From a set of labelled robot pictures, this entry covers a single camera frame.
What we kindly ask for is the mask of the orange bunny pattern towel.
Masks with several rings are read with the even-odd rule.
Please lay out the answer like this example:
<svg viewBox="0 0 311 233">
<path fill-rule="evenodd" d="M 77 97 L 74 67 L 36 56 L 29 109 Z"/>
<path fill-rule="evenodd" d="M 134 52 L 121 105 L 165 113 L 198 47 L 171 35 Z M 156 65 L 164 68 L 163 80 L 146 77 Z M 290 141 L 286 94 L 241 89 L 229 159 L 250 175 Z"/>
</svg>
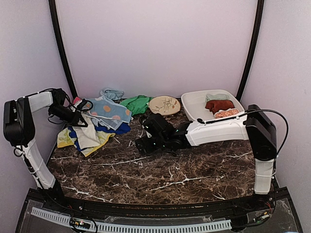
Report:
<svg viewBox="0 0 311 233">
<path fill-rule="evenodd" d="M 239 110 L 237 108 L 229 108 L 227 110 L 219 110 L 214 114 L 215 118 L 224 118 L 224 117 L 231 117 L 237 115 Z"/>
</svg>

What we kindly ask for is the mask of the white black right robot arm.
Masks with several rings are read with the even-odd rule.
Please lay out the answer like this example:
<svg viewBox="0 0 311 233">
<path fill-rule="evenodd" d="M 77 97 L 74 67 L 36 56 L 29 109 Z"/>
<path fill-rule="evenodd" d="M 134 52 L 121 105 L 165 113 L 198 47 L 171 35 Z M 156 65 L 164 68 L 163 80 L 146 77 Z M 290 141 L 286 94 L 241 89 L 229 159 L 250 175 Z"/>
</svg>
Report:
<svg viewBox="0 0 311 233">
<path fill-rule="evenodd" d="M 136 139 L 135 145 L 139 153 L 145 155 L 157 150 L 177 151 L 219 141 L 248 140 L 255 159 L 255 195 L 248 199 L 248 207 L 257 211 L 267 202 L 266 195 L 276 173 L 276 159 L 282 149 L 277 145 L 276 126 L 267 113 L 285 119 L 283 114 L 260 109 L 255 104 L 233 116 L 206 121 L 199 118 L 176 127 L 161 114 L 150 114 L 139 119 L 146 135 Z"/>
</svg>

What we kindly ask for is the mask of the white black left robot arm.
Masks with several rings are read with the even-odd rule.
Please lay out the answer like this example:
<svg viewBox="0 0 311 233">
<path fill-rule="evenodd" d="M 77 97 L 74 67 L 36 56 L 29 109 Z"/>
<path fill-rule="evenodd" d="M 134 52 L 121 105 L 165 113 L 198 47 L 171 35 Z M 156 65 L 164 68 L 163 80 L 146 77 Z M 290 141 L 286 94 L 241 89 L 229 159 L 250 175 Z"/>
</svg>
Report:
<svg viewBox="0 0 311 233">
<path fill-rule="evenodd" d="M 87 127 L 88 123 L 82 114 L 90 111 L 93 103 L 83 99 L 79 104 L 73 104 L 63 89 L 49 88 L 4 104 L 5 139 L 14 148 L 14 155 L 24 159 L 38 188 L 46 192 L 54 192 L 49 199 L 50 205 L 57 211 L 63 212 L 69 207 L 69 202 L 61 195 L 61 186 L 47 168 L 35 140 L 33 113 L 44 108 L 48 109 L 50 117 L 58 117 L 74 127 Z"/>
</svg>

